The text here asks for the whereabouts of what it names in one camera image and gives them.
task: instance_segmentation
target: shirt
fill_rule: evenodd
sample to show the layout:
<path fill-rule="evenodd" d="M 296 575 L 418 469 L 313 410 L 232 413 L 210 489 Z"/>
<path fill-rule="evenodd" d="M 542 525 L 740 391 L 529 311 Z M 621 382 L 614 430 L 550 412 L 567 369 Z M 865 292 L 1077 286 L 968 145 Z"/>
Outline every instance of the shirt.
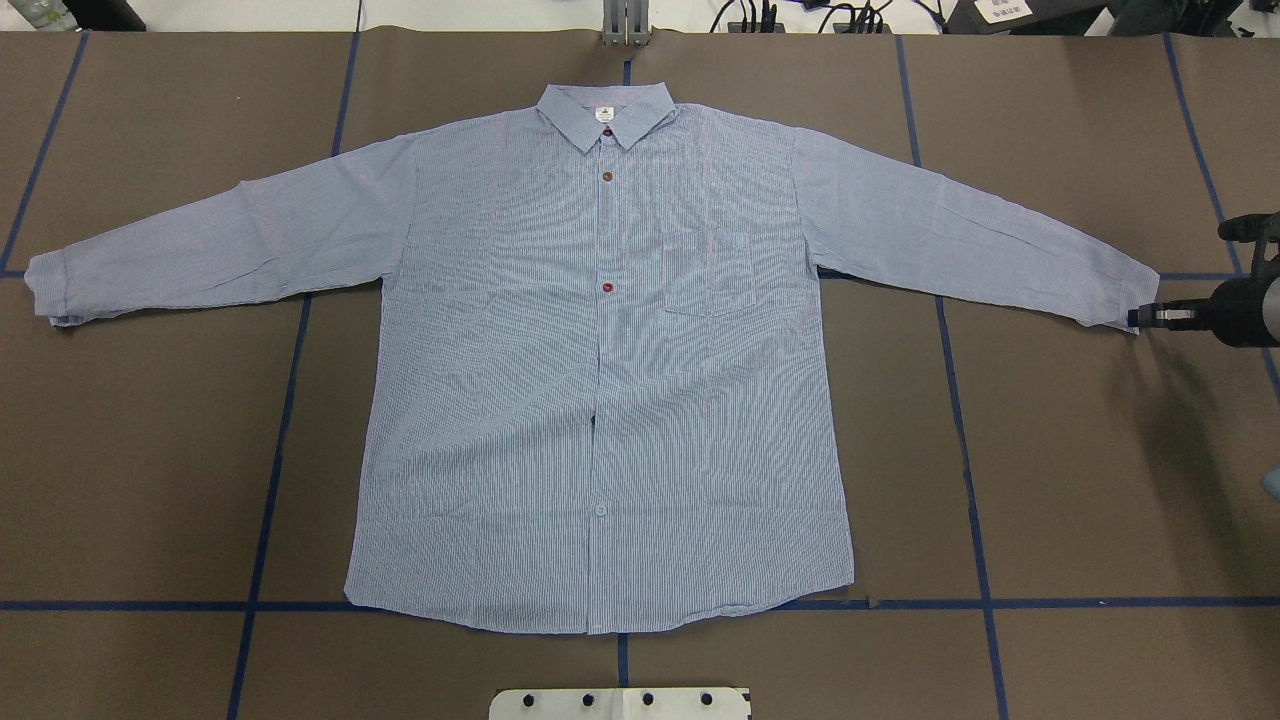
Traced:
<path fill-rule="evenodd" d="M 817 266 L 1123 328 L 1157 274 L 812 129 L 549 86 L 40 255 L 36 313 L 381 278 L 351 602 L 663 630 L 854 580 Z"/>

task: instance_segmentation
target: shirt sleeve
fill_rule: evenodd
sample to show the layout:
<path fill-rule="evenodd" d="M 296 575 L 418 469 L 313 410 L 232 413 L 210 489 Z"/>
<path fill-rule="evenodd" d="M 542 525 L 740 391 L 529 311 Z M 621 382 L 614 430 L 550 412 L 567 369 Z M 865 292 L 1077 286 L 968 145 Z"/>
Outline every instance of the shirt sleeve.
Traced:
<path fill-rule="evenodd" d="M 1124 252 L 820 132 L 796 128 L 792 179 L 815 265 L 1082 325 L 1130 329 L 1128 310 L 1155 301 L 1160 275 Z"/>
<path fill-rule="evenodd" d="M 33 258 L 36 314 L 78 325 L 142 307 L 279 300 L 389 274 L 417 195 L 413 137 L 399 136 L 246 181 Z"/>

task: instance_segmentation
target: label sticker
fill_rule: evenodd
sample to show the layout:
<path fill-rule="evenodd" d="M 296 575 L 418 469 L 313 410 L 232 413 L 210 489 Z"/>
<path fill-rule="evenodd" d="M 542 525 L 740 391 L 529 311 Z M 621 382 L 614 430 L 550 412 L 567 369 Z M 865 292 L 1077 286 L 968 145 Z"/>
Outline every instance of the label sticker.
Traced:
<path fill-rule="evenodd" d="M 974 8 L 991 24 L 1025 18 L 1032 14 L 1027 0 L 974 0 Z"/>

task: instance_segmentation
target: shirt collar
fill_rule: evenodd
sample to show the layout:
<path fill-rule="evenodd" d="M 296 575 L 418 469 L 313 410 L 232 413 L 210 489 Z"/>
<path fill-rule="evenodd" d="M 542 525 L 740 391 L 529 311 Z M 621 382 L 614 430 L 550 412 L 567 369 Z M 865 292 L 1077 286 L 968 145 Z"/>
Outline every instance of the shirt collar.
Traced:
<path fill-rule="evenodd" d="M 659 82 L 614 87 L 548 85 L 543 99 L 538 101 L 538 111 L 566 140 L 586 152 L 595 145 L 605 124 L 595 119 L 591 108 L 609 105 L 618 109 L 613 120 L 607 124 L 613 129 L 613 137 L 627 150 L 676 110 L 676 104 L 667 92 L 667 83 Z"/>

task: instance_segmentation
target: white plastic mount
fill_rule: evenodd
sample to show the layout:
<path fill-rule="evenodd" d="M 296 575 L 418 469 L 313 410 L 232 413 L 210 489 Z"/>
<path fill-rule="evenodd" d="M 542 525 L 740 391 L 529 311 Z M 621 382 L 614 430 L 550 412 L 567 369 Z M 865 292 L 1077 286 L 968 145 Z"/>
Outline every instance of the white plastic mount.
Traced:
<path fill-rule="evenodd" d="M 750 720 L 745 688 L 502 691 L 489 720 Z"/>

